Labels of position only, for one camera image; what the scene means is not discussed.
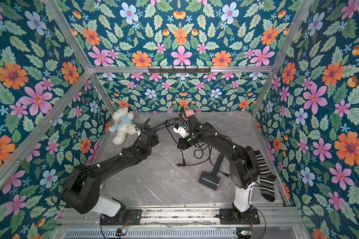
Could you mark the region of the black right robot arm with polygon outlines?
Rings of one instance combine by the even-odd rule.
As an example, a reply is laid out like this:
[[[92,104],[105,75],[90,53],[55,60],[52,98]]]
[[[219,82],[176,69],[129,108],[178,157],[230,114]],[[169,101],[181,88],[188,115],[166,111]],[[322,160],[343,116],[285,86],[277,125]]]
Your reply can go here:
[[[251,207],[252,187],[260,173],[255,151],[234,143],[228,136],[219,133],[210,123],[201,123],[191,110],[185,111],[178,148],[186,150],[196,143],[206,143],[215,148],[229,162],[229,177],[236,186],[233,209],[246,213]]]

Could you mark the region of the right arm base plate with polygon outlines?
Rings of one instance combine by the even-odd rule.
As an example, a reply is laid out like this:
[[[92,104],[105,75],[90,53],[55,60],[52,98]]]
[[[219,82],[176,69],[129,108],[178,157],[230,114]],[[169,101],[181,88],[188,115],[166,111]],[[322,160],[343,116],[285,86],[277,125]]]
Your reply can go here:
[[[249,209],[246,212],[239,212],[237,209],[219,209],[214,216],[220,220],[222,225],[259,225],[260,217],[256,209]]]

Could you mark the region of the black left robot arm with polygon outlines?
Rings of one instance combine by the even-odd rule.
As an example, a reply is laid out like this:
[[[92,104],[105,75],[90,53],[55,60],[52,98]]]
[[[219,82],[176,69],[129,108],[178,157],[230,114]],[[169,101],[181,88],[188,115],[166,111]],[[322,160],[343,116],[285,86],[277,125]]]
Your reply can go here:
[[[116,216],[122,204],[116,199],[100,195],[100,185],[122,170],[146,160],[152,148],[159,144],[157,129],[145,126],[136,141],[110,159],[90,166],[77,166],[67,178],[60,194],[68,206],[81,214],[99,213],[109,217]]]

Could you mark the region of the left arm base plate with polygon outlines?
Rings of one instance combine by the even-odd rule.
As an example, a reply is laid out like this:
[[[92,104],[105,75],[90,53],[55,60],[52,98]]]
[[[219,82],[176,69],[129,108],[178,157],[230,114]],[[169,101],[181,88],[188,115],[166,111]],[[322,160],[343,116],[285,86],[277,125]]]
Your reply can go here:
[[[106,215],[100,216],[101,226],[136,226],[140,224],[142,218],[141,209],[122,209],[116,216],[109,217]]]

